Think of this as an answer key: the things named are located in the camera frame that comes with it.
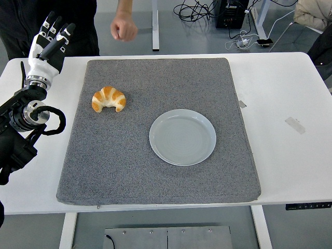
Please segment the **person's hand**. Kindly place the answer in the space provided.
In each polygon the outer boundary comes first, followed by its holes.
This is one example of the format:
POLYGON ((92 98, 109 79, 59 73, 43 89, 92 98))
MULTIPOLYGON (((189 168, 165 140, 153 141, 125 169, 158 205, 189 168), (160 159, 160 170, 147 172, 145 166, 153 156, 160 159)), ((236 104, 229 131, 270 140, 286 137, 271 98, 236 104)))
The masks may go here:
POLYGON ((117 12, 112 23, 110 31, 115 40, 130 42, 134 40, 138 33, 132 14, 126 11, 117 12))

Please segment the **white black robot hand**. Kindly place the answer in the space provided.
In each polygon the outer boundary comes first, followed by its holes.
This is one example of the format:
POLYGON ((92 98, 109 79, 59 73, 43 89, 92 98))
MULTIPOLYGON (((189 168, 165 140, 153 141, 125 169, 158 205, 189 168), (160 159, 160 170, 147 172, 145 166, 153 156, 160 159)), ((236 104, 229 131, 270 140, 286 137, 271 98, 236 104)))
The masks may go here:
POLYGON ((33 38, 27 78, 41 77, 51 82, 60 74, 75 27, 73 23, 62 23, 62 17, 57 16, 54 11, 49 13, 33 38))

